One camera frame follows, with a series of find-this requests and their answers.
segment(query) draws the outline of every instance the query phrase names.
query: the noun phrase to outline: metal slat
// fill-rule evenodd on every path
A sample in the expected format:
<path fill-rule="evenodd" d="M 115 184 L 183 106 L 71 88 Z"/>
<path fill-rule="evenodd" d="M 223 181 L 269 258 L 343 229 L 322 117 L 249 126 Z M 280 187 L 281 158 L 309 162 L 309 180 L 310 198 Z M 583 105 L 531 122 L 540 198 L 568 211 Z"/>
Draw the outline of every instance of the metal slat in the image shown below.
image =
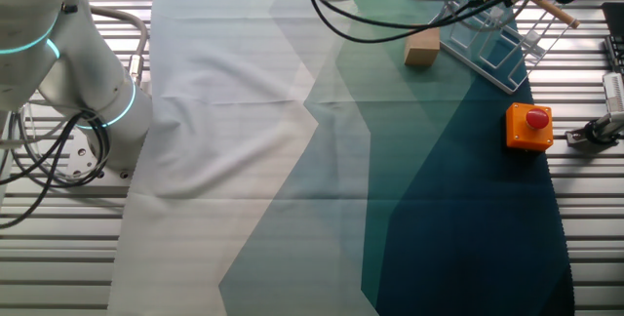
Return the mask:
<path fill-rule="evenodd" d="M 110 287 L 105 286 L 5 286 L 0 285 L 2 305 L 74 305 L 102 307 L 108 303 Z"/>

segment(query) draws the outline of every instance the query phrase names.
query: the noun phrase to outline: geometric pattern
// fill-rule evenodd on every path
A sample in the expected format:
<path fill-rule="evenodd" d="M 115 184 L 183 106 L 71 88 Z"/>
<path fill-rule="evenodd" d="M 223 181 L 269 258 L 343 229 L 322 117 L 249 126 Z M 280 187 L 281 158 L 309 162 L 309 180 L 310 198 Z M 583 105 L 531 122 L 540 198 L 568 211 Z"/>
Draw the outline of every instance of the geometric pattern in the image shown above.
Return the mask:
<path fill-rule="evenodd" d="M 440 9 L 410 0 L 341 5 L 403 22 L 426 22 Z M 532 101 L 528 84 L 504 96 L 444 52 L 431 68 L 407 68 L 403 41 L 345 42 L 318 20 L 309 0 L 155 0 L 153 12 L 156 131 L 146 140 L 124 216 L 111 315 L 573 313 L 546 159 L 503 153 L 497 137 L 504 109 Z M 396 33 L 330 18 L 354 36 Z M 163 44 L 172 29 L 182 33 Z M 179 41 L 207 34 L 202 44 Z M 254 37 L 270 40 L 260 49 Z M 225 58 L 237 64 L 225 68 Z M 197 72 L 176 74 L 189 67 Z M 205 93 L 200 82 L 218 83 L 209 77 L 216 73 L 229 85 Z M 260 146 L 258 134 L 226 134 L 226 124 L 209 113 L 185 119 L 197 105 L 168 104 L 180 93 L 210 105 L 202 110 L 217 117 L 235 112 L 228 122 L 249 118 L 277 127 L 273 143 L 290 144 L 288 155 L 243 154 L 222 171 L 215 164 Z M 217 105 L 237 109 L 217 112 Z M 193 138 L 176 129 L 184 127 L 180 119 L 199 130 L 195 138 L 213 137 L 212 144 L 193 143 L 201 157 L 174 156 L 174 138 Z M 251 157 L 255 171 L 244 172 Z M 193 180 L 172 180 L 189 167 Z M 503 171 L 510 167 L 516 170 Z M 158 178 L 154 168 L 162 169 Z M 240 210 L 227 209 L 232 203 Z M 176 244 L 194 223 L 169 217 L 169 209 L 193 222 L 218 219 L 222 229 Z M 220 210 L 218 218 L 212 210 Z M 149 233 L 158 227 L 179 235 L 155 240 Z M 146 266 L 141 252 L 164 254 L 168 264 Z M 213 257 L 219 260 L 209 263 Z M 154 277 L 172 265 L 199 290 L 183 279 Z"/>

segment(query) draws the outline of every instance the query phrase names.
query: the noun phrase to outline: wooden block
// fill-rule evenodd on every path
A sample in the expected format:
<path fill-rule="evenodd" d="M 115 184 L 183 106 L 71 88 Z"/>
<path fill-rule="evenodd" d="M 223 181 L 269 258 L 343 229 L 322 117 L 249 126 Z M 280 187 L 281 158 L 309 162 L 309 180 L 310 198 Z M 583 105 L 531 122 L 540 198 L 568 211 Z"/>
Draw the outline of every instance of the wooden block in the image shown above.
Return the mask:
<path fill-rule="evenodd" d="M 440 52 L 440 28 L 427 29 L 406 39 L 406 65 L 431 66 Z"/>

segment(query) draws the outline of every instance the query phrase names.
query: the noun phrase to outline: black cable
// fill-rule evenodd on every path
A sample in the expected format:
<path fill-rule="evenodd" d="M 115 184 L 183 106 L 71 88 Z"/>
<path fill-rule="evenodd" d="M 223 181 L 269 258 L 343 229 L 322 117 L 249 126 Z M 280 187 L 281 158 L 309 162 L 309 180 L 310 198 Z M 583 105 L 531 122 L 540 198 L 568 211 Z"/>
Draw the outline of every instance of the black cable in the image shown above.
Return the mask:
<path fill-rule="evenodd" d="M 15 120 L 17 120 L 17 123 L 18 123 L 20 137 L 23 139 L 26 139 L 26 135 L 22 132 L 23 124 L 21 121 L 21 117 L 19 114 L 17 114 L 16 116 L 17 117 L 15 118 Z M 56 176 L 53 176 L 53 174 L 51 174 L 51 172 L 42 164 L 41 166 L 39 166 L 39 170 L 41 170 L 41 172 L 44 173 L 48 177 L 53 176 L 54 182 L 58 183 L 58 184 L 52 184 L 51 188 L 72 188 L 72 187 L 78 187 L 78 186 L 83 186 L 85 184 L 88 184 L 98 177 L 98 175 L 101 173 L 101 171 L 104 169 L 104 166 L 106 165 L 105 157 L 107 157 L 108 153 L 110 152 L 110 142 L 108 140 L 108 132 L 106 131 L 106 128 L 103 126 L 101 120 L 99 120 L 99 118 L 97 118 L 95 114 L 85 112 L 85 116 L 89 117 L 87 121 L 93 128 L 97 137 L 98 148 L 100 149 L 99 155 L 97 156 L 98 166 L 93 168 L 91 171 L 89 171 L 89 174 L 87 176 L 80 178 L 79 180 L 67 181 L 62 178 L 57 178 Z M 13 131 L 13 126 L 9 129 L 10 136 L 11 136 L 12 131 Z M 38 160 L 35 154 L 32 152 L 32 149 L 30 148 L 30 145 L 28 143 L 24 146 L 24 149 L 28 157 L 33 162 L 36 162 Z M 14 149 L 12 150 L 12 152 L 14 155 L 16 165 L 18 165 L 18 167 L 24 172 L 25 166 L 21 162 L 20 158 L 17 156 L 17 153 L 15 152 Z M 35 183 L 42 185 L 42 186 L 45 185 L 45 183 L 42 180 L 39 180 L 32 174 L 28 174 L 27 176 Z"/>
<path fill-rule="evenodd" d="M 56 146 L 53 146 L 53 149 L 57 148 L 58 151 L 55 154 L 54 160 L 52 162 L 52 166 L 50 167 L 50 172 L 52 174 L 57 170 L 57 166 L 59 165 L 60 155 L 62 153 L 63 148 L 65 147 L 65 144 L 67 143 L 67 140 L 69 139 L 69 135 L 71 134 L 71 130 L 78 123 L 78 120 L 80 120 L 81 117 L 83 117 L 82 113 L 72 117 L 71 120 L 69 120 L 69 122 L 67 123 L 67 125 L 63 129 L 62 133 L 60 134 L 60 137 L 58 138 L 58 141 L 55 143 Z M 35 210 L 37 210 L 39 205 L 41 205 L 41 202 L 43 202 L 43 199 L 46 197 L 46 194 L 48 194 L 48 191 L 50 190 L 51 185 L 52 185 L 52 181 L 53 181 L 53 177 L 52 176 L 48 177 L 48 180 L 46 181 L 46 183 L 45 183 L 45 185 L 43 187 L 43 190 L 41 191 L 41 193 L 37 197 L 37 200 L 35 200 L 35 202 L 30 206 L 30 208 L 28 208 L 28 210 L 26 210 L 19 217 L 15 218 L 15 219 L 7 222 L 7 223 L 1 223 L 0 224 L 0 229 L 7 229 L 7 228 L 14 227 L 14 226 L 20 224 L 22 221 L 24 221 L 28 217 L 30 217 L 30 215 L 32 215 L 32 213 Z"/>
<path fill-rule="evenodd" d="M 70 122 L 72 120 L 75 119 L 74 125 L 78 122 L 78 120 L 80 119 L 81 115 L 78 114 L 76 116 L 74 116 Z M 62 139 L 58 138 L 57 141 L 55 141 L 55 143 L 50 147 L 50 150 L 48 150 L 48 152 L 46 152 L 45 154 L 43 154 L 41 156 L 41 159 L 35 161 L 34 164 L 32 164 L 29 168 L 25 169 L 24 171 L 22 171 L 21 173 L 15 175 L 15 176 L 10 176 L 7 179 L 3 179 L 0 180 L 0 185 L 5 185 L 5 184 L 9 184 L 13 181 L 16 181 L 20 178 L 23 178 L 25 176 L 28 176 L 30 173 L 32 173 L 33 171 L 35 171 L 37 168 L 39 168 L 39 166 L 41 166 L 41 164 L 43 164 L 46 160 L 48 160 L 48 158 L 50 158 L 50 156 L 52 155 L 52 153 L 59 147 L 60 143 L 61 143 Z"/>
<path fill-rule="evenodd" d="M 409 31 L 409 32 L 406 32 L 406 33 L 403 33 L 403 34 L 399 34 L 399 35 L 395 35 L 395 36 L 391 36 L 391 37 L 386 37 L 386 38 L 379 38 L 379 39 L 361 39 L 361 38 L 356 38 L 356 37 L 352 37 L 352 36 L 342 32 L 342 31 L 340 31 L 335 26 L 333 26 L 329 22 L 329 20 L 325 17 L 323 12 L 319 8 L 319 5 L 316 2 L 316 0 L 310 0 L 310 1 L 312 2 L 312 6 L 314 7 L 314 10 L 316 11 L 316 13 L 319 16 L 319 18 L 321 19 L 321 21 L 331 31 L 333 31 L 338 36 L 340 36 L 340 37 L 342 37 L 344 39 L 347 39 L 349 41 L 356 42 L 356 43 L 376 44 L 376 43 L 386 43 L 386 42 L 394 41 L 394 40 L 397 40 L 397 39 L 402 39 L 402 38 L 405 38 L 405 37 L 409 37 L 409 36 L 411 36 L 413 34 L 420 33 L 422 31 L 425 31 L 425 30 L 430 29 L 430 28 L 442 27 L 442 26 L 446 26 L 446 25 L 450 25 L 450 24 L 453 24 L 453 23 L 457 23 L 457 22 L 463 21 L 463 20 L 470 19 L 473 16 L 478 15 L 478 14 L 484 12 L 487 9 L 490 9 L 490 8 L 500 4 L 500 3 L 505 2 L 506 0 L 489 0 L 485 4 L 481 5 L 480 7 L 478 7 L 477 9 L 473 10 L 472 12 L 470 12 L 470 13 L 468 13 L 466 15 L 463 15 L 463 16 L 452 16 L 451 18 L 446 17 L 446 18 L 443 18 L 443 19 L 438 20 L 436 22 L 432 22 L 432 23 L 424 24 L 424 25 L 423 24 L 420 24 L 420 25 L 398 24 L 398 23 L 391 23 L 391 22 L 369 20 L 369 19 L 357 17 L 357 16 L 354 16 L 354 15 L 352 15 L 350 13 L 344 12 L 344 11 L 334 7 L 330 3 L 327 3 L 324 0 L 320 0 L 321 2 L 325 2 L 327 4 L 330 4 L 329 5 L 330 9 L 335 8 L 335 11 L 337 13 L 342 14 L 342 15 L 344 15 L 347 18 L 352 19 L 352 20 L 356 20 L 356 21 L 359 21 L 359 22 L 362 22 L 362 23 L 367 23 L 367 24 L 372 24 L 372 25 L 389 27 L 389 28 L 413 29 L 412 31 Z"/>

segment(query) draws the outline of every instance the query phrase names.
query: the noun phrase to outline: table surface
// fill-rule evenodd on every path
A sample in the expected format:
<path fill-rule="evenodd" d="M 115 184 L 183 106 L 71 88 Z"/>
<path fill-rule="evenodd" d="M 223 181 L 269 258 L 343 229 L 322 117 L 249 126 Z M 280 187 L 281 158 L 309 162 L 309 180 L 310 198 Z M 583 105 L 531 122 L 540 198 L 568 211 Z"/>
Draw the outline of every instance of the table surface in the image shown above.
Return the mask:
<path fill-rule="evenodd" d="M 91 1 L 137 15 L 149 26 L 152 0 Z M 624 315 L 624 143 L 588 156 L 567 147 L 564 137 L 566 130 L 606 114 L 602 77 L 608 63 L 600 47 L 608 35 L 600 10 L 605 1 L 624 0 L 578 0 L 569 5 L 567 11 L 582 20 L 581 27 L 568 31 L 530 76 L 535 102 L 552 107 L 555 115 L 556 140 L 548 161 L 581 316 Z M 540 16 L 541 11 L 529 5 L 518 19 L 520 32 L 526 33 Z M 96 17 L 96 25 L 127 62 L 138 32 L 106 18 Z M 564 26 L 554 28 L 547 38 L 555 38 Z M 143 80 L 150 80 L 149 58 Z M 43 107 L 35 107 L 34 115 L 41 129 L 52 128 L 60 119 Z M 39 191 L 28 179 L 11 184 L 4 214 L 22 213 Z M 105 194 L 55 192 L 33 218 L 3 232 L 0 314 L 105 315 L 126 191 L 114 187 Z"/>

